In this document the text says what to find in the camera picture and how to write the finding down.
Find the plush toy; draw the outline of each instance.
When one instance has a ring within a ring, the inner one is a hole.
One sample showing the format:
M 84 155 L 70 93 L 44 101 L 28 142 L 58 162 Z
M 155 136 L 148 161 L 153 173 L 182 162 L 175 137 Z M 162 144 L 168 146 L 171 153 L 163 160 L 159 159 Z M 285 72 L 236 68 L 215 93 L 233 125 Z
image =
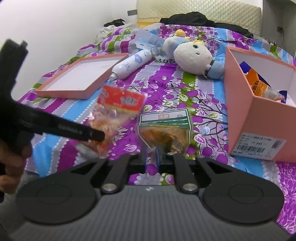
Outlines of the plush toy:
M 224 74 L 223 65 L 213 60 L 203 41 L 190 42 L 190 38 L 185 36 L 185 32 L 179 29 L 175 36 L 165 40 L 163 49 L 168 57 L 191 74 L 203 74 L 211 79 L 220 79 Z

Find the cream headboard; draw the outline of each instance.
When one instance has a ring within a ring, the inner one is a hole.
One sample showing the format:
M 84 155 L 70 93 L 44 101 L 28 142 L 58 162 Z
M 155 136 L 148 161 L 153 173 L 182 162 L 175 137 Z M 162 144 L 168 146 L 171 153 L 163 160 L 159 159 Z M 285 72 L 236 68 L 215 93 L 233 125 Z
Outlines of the cream headboard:
M 137 0 L 138 22 L 159 22 L 178 13 L 198 11 L 209 20 L 261 33 L 261 8 L 234 0 Z

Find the human hand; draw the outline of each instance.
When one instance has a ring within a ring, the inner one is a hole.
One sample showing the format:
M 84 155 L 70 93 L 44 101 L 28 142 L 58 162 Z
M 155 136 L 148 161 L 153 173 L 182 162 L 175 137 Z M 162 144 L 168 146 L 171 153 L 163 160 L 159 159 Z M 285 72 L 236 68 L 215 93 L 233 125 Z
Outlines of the human hand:
M 5 164 L 6 175 L 0 176 L 0 191 L 13 194 L 24 172 L 24 161 L 32 155 L 31 143 L 26 145 L 21 155 L 12 152 L 5 142 L 0 140 L 0 162 Z

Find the bedspread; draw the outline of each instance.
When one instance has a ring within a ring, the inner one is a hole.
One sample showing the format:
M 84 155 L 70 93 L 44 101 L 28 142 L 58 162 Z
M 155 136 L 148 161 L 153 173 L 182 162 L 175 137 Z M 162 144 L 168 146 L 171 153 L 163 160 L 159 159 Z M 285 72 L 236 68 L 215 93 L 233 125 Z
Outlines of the bedspread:
M 226 29 L 167 25 L 151 32 L 167 38 L 173 36 L 178 29 L 184 30 L 192 40 L 196 38 L 204 40 L 215 60 L 222 63 L 225 59 L 225 47 L 232 45 L 270 55 L 296 65 L 292 56 L 281 48 L 254 39 L 247 39 Z M 66 64 L 42 76 L 39 82 L 21 98 L 20 102 L 78 123 L 87 124 L 88 115 L 100 90 L 96 91 L 89 100 L 74 100 L 40 98 L 35 92 L 36 88 L 68 64 L 80 58 L 132 52 L 133 48 L 136 48 L 130 44 L 130 40 L 134 37 L 133 34 L 131 28 L 119 28 L 100 43 L 81 48 L 77 55 Z M 194 122 L 194 135 L 186 157 L 194 159 L 197 155 L 208 156 L 277 184 L 285 196 L 284 207 L 277 222 L 288 232 L 295 233 L 296 165 L 235 158 L 227 154 L 227 106 L 221 80 L 213 81 L 189 74 L 176 64 L 150 61 L 124 81 L 117 80 L 114 84 L 131 91 L 146 92 L 148 99 L 143 109 L 145 112 L 189 107 Z M 140 152 L 140 141 L 135 134 L 136 125 L 137 121 L 133 120 L 117 130 L 108 152 L 110 160 L 116 159 L 123 153 Z M 75 140 L 50 134 L 35 135 L 32 140 L 33 156 L 27 160 L 26 170 L 46 176 L 84 162 L 85 160 L 74 148 L 76 143 Z M 167 185 L 173 184 L 173 176 L 157 173 L 154 163 L 148 159 L 147 173 L 132 175 L 129 183 Z

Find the white spray bottle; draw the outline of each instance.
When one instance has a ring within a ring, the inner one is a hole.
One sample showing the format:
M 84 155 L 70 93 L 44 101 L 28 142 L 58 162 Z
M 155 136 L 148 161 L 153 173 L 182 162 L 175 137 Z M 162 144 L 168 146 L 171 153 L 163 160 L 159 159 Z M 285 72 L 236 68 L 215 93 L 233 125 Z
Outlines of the white spray bottle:
M 150 50 L 141 50 L 116 64 L 112 69 L 112 74 L 110 75 L 109 80 L 124 80 L 138 68 L 146 64 L 150 59 L 152 59 L 152 53 Z

